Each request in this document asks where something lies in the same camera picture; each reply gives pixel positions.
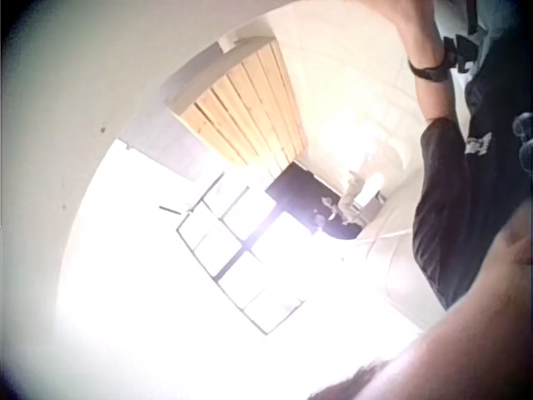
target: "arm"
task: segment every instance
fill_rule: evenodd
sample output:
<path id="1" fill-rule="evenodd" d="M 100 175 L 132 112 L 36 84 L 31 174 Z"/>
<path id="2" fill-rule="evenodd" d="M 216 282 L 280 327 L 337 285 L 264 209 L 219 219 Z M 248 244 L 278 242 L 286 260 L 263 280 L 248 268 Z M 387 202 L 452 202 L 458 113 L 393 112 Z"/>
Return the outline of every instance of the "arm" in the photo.
<path id="1" fill-rule="evenodd" d="M 432 14 L 431 19 L 414 24 L 400 20 L 396 29 L 413 66 L 432 68 L 442 62 L 444 46 Z M 456 100 L 450 73 L 444 82 L 430 82 L 418 77 L 415 80 L 418 104 L 427 123 L 443 117 L 456 121 Z"/>
<path id="2" fill-rule="evenodd" d="M 444 58 L 444 46 L 435 23 L 431 0 L 362 0 L 370 9 L 391 21 L 398 31 L 407 57 L 414 67 L 433 68 Z M 444 82 L 416 77 L 416 95 L 422 115 L 429 123 L 437 118 L 456 120 L 451 75 Z"/>

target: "forearm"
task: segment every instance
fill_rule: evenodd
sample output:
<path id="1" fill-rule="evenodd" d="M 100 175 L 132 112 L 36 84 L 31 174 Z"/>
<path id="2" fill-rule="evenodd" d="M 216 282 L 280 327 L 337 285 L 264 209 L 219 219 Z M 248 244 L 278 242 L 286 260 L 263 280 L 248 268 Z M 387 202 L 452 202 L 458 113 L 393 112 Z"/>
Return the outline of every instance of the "forearm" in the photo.
<path id="1" fill-rule="evenodd" d="M 414 67 L 433 68 L 441 64 L 444 46 L 433 18 L 399 22 L 396 29 Z M 443 117 L 456 120 L 455 96 L 450 74 L 444 82 L 430 82 L 418 77 L 415 80 L 418 103 L 428 123 Z"/>

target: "person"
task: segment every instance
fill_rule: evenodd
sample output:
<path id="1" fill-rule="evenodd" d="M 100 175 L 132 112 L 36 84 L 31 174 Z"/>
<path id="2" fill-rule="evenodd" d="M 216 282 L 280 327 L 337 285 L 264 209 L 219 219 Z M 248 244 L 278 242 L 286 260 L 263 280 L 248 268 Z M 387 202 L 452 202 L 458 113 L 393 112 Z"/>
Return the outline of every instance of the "person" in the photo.
<path id="1" fill-rule="evenodd" d="M 371 6 L 386 3 L 378 0 Z M 393 7 L 386 12 L 393 13 L 389 18 L 411 63 L 419 69 L 439 65 L 444 48 L 433 3 L 395 3 L 397 12 Z M 411 5 L 416 15 L 403 17 L 399 4 Z M 466 140 L 456 121 L 450 74 L 442 82 L 416 77 L 428 127 L 421 137 L 424 182 L 413 226 L 413 250 L 445 309 L 469 290 L 495 235 L 531 195 L 531 177 L 523 168 L 531 164 L 523 151 L 531 143 L 531 134 L 513 133 L 516 118 L 531 110 L 529 40 L 516 2 L 485 0 L 478 2 L 478 9 L 486 33 L 465 90 L 471 112 Z M 409 18 L 416 18 L 416 27 L 408 23 Z"/>
<path id="2" fill-rule="evenodd" d="M 465 140 L 434 3 L 361 1 L 396 26 L 416 75 L 427 128 L 413 251 L 449 311 L 397 359 L 310 398 L 533 398 L 531 43 L 519 5 L 477 2 L 482 32 L 465 89 Z"/>

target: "printed graphic on shirt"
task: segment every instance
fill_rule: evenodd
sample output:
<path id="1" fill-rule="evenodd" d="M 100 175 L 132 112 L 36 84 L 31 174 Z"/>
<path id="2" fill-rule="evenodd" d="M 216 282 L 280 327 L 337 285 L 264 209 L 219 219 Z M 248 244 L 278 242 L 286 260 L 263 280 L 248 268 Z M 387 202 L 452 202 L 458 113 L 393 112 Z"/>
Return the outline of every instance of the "printed graphic on shirt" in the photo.
<path id="1" fill-rule="evenodd" d="M 477 154 L 478 156 L 486 154 L 489 146 L 491 145 L 491 139 L 492 132 L 488 132 L 481 139 L 476 139 L 475 137 L 467 138 L 465 154 Z"/>

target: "wristwatch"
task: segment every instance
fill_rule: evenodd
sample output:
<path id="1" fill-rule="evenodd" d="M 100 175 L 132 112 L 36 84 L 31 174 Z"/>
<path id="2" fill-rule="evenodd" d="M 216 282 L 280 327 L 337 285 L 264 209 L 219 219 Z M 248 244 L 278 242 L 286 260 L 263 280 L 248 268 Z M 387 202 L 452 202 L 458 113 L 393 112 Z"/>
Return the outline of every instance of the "wristwatch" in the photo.
<path id="1" fill-rule="evenodd" d="M 444 59 L 437 67 L 419 69 L 409 61 L 409 68 L 417 77 L 431 82 L 444 82 L 451 68 L 457 67 L 458 73 L 467 73 L 468 64 L 477 59 L 478 47 L 461 35 L 456 36 L 456 41 L 457 46 L 451 37 L 444 37 Z"/>

